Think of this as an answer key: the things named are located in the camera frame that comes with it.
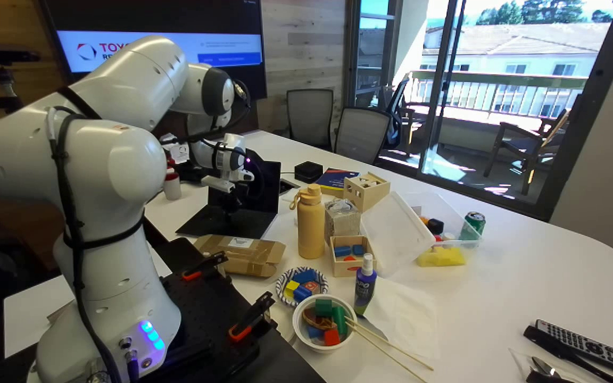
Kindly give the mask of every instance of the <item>blue spray bottle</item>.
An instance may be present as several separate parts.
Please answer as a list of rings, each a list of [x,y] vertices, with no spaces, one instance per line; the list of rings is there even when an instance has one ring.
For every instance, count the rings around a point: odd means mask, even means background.
[[[363,255],[363,267],[356,271],[356,290],[353,300],[353,310],[356,315],[363,315],[372,299],[372,292],[375,290],[375,279],[377,272],[372,269],[372,254]]]

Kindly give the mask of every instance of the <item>wooden skewer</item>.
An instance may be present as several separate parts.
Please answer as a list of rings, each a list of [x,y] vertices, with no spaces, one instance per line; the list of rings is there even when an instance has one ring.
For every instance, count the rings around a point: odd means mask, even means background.
[[[375,342],[373,342],[370,338],[368,338],[367,336],[363,335],[362,332],[360,332],[355,325],[352,325],[351,323],[347,322],[347,325],[349,327],[351,327],[351,330],[353,330],[354,332],[356,332],[358,335],[361,335],[361,337],[365,340],[367,340],[368,342],[370,342],[370,344],[372,344],[373,346],[377,347],[377,349],[379,349],[380,351],[382,351],[386,356],[389,356],[390,359],[392,359],[392,361],[396,362],[399,366],[401,366],[402,368],[404,368],[406,371],[408,371],[409,373],[413,374],[413,376],[415,376],[416,378],[418,378],[419,381],[422,381],[423,383],[427,383],[426,380],[424,380],[423,378],[421,378],[418,374],[414,373],[413,371],[411,371],[411,369],[407,368],[405,364],[397,361],[397,359],[395,359],[392,355],[389,354],[389,352],[384,351],[384,349],[382,349],[382,347],[377,346],[377,344],[375,344]]]
[[[363,326],[357,325],[353,320],[351,320],[350,317],[345,316],[345,320],[351,322],[351,324],[356,326],[356,329],[362,329],[365,330],[365,332],[367,332],[368,334],[372,335],[373,337],[376,337],[377,339],[385,342],[388,346],[393,347],[394,349],[398,349],[399,352],[401,352],[402,354],[408,356],[409,358],[413,359],[414,361],[418,362],[419,364],[422,364],[423,366],[425,366],[426,368],[430,369],[430,371],[434,371],[434,369],[432,368],[432,366],[430,366],[427,363],[424,363],[423,361],[421,361],[420,359],[416,358],[415,356],[409,354],[406,351],[403,351],[402,349],[400,349],[399,347],[394,346],[393,344],[390,344],[389,341],[387,341],[387,339],[384,339],[383,337],[377,335],[376,333],[372,332],[371,330],[366,329]]]

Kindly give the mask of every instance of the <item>table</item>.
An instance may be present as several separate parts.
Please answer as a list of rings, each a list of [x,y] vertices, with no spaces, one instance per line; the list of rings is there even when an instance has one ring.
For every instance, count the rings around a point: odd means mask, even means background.
[[[397,192],[436,192],[458,213],[484,213],[484,243],[469,264],[432,269],[408,267],[393,276],[394,281],[422,289],[435,298],[441,354],[433,361],[435,371],[407,362],[431,383],[521,381],[509,348],[552,359],[521,336],[526,325],[538,318],[613,346],[610,247],[549,223],[263,131],[246,134],[246,146],[265,160],[282,162],[283,172],[292,172],[294,165],[306,160],[324,167],[371,171],[391,181],[392,190]],[[291,176],[283,174],[283,178],[295,182]],[[175,231],[206,204],[205,188],[182,185],[182,195],[173,202],[159,195],[146,206],[146,217],[167,240],[177,238]],[[241,293],[271,288],[282,271],[305,265],[326,274],[330,293],[352,302],[352,278],[332,277],[332,267],[325,257],[304,260],[297,255],[295,213],[288,209],[287,199],[281,198],[279,215],[264,236],[287,245],[279,272],[269,279],[233,276],[236,288]],[[20,324],[31,322],[25,315],[39,316],[30,313],[30,305],[49,310],[46,301],[63,301],[54,281],[59,283],[54,279],[5,300],[7,356],[36,342],[43,332],[42,323],[48,313],[42,315],[43,321],[37,318],[36,324]],[[284,310],[278,305],[276,310]],[[299,342],[294,347],[327,381],[417,381],[360,337],[355,337],[346,349],[329,355],[313,353]]]

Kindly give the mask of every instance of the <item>yellow water bottle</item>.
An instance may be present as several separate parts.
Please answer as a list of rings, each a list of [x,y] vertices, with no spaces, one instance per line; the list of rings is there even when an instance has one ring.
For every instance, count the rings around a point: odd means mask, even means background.
[[[321,187],[310,184],[297,192],[290,210],[297,207],[297,244],[304,259],[317,259],[323,255],[326,242],[326,208],[321,202]]]

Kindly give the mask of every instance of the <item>green block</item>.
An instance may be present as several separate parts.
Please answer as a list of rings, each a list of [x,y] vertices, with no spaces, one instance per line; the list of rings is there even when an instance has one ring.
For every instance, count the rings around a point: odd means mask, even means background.
[[[333,316],[333,301],[330,299],[317,299],[316,316]]]
[[[342,307],[333,307],[333,322],[337,324],[337,332],[340,336],[347,335],[347,322],[345,321],[345,310]]]

